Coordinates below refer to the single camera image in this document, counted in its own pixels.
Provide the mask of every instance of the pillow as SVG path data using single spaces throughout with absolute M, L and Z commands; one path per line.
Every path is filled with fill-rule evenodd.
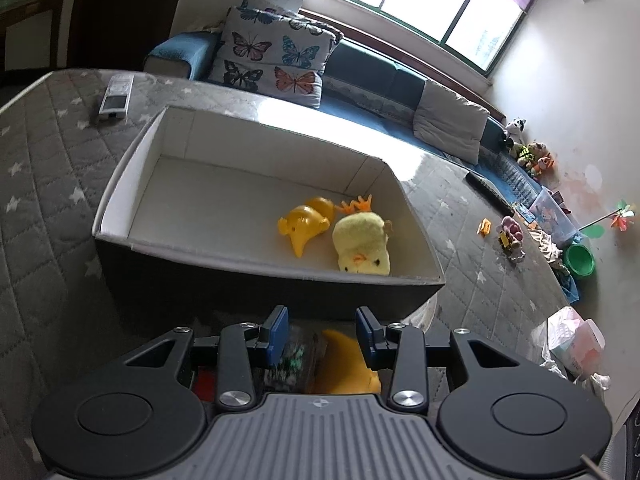
M 322 30 L 327 30 L 335 36 L 335 43 L 331 49 L 332 51 L 336 46 L 338 46 L 338 43 L 340 43 L 342 38 L 344 38 L 344 34 L 341 30 L 332 27 L 328 23 L 318 22 L 318 20 L 312 20 L 311 18 L 303 16 L 302 14 L 298 14 L 296 12 L 293 12 L 292 10 L 287 10 L 281 6 L 273 4 L 269 0 L 242 0 L 240 8 L 264 10 L 265 12 L 270 12 L 271 14 L 279 14 L 281 16 L 284 16 L 285 18 L 293 18 L 297 22 L 301 22 L 302 25 L 300 25 L 300 28 L 305 26 L 304 24 L 308 23 L 309 25 L 313 25 L 314 27 L 322 28 Z
M 232 7 L 211 82 L 318 108 L 335 36 L 263 10 Z
M 414 136 L 475 165 L 488 116 L 486 108 L 427 78 L 414 114 Z

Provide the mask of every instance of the butterfly print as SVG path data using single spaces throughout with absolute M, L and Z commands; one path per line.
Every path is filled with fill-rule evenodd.
M 286 92 L 293 88 L 293 93 L 296 93 L 296 89 L 298 89 L 300 93 L 309 95 L 314 91 L 316 75 L 313 72 L 305 72 L 298 77 L 291 77 L 279 66 L 275 67 L 273 72 L 276 76 L 276 88 L 281 92 Z
M 234 43 L 236 44 L 234 47 L 234 54 L 239 57 L 247 56 L 251 61 L 260 61 L 262 59 L 262 54 L 264 54 L 272 45 L 271 41 L 252 43 L 251 37 L 249 37 L 249 41 L 247 41 L 237 32 L 232 32 L 231 35 L 234 37 Z
M 225 59 L 225 75 L 223 81 L 227 85 L 238 86 L 251 92 L 258 91 L 258 85 L 256 82 L 262 77 L 263 70 L 247 70 L 244 73 L 240 72 L 238 65 L 233 61 L 227 61 Z
M 322 29 L 313 25 L 310 21 L 307 20 L 289 20 L 289 27 L 293 30 L 300 30 L 301 28 L 306 28 L 312 36 L 320 36 L 322 34 Z
M 242 0 L 242 3 L 240 4 L 240 7 L 238 7 L 238 9 L 243 10 L 243 9 L 248 9 L 248 7 L 249 7 L 249 0 Z M 264 9 L 264 12 L 277 14 L 276 9 L 271 9 L 271 7 L 267 7 L 266 9 Z
M 300 52 L 289 36 L 282 37 L 282 49 L 285 55 L 282 56 L 282 62 L 289 66 L 299 66 L 300 68 L 311 67 L 311 60 L 316 58 L 316 54 L 320 47 L 318 45 L 308 46 Z
M 279 18 L 274 15 L 274 9 L 265 9 L 264 12 L 258 9 L 241 9 L 240 17 L 243 20 L 247 20 L 249 22 L 256 22 L 256 20 L 265 25 L 269 25 L 273 23 L 273 20 L 278 20 Z

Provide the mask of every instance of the dark wooden door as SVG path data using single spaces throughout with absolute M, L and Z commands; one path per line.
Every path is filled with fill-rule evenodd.
M 178 0 L 75 0 L 68 66 L 142 70 L 169 37 Z

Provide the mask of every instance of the cardboard box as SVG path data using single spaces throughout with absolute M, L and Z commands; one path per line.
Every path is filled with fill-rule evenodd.
M 297 258 L 277 221 L 315 196 L 373 195 L 391 220 L 391 275 L 340 272 L 331 230 Z M 398 320 L 445 283 L 430 240 L 391 168 L 317 137 L 214 112 L 169 107 L 111 177 L 93 234 L 117 301 L 261 316 L 353 320 L 369 306 Z

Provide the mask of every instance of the panda plush toy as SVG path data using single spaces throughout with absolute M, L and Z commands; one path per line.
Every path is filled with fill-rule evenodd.
M 511 139 L 511 136 L 519 136 L 523 132 L 526 122 L 526 119 L 517 118 L 507 124 L 504 132 L 504 138 L 502 139 L 502 145 L 506 150 L 513 148 L 513 139 Z

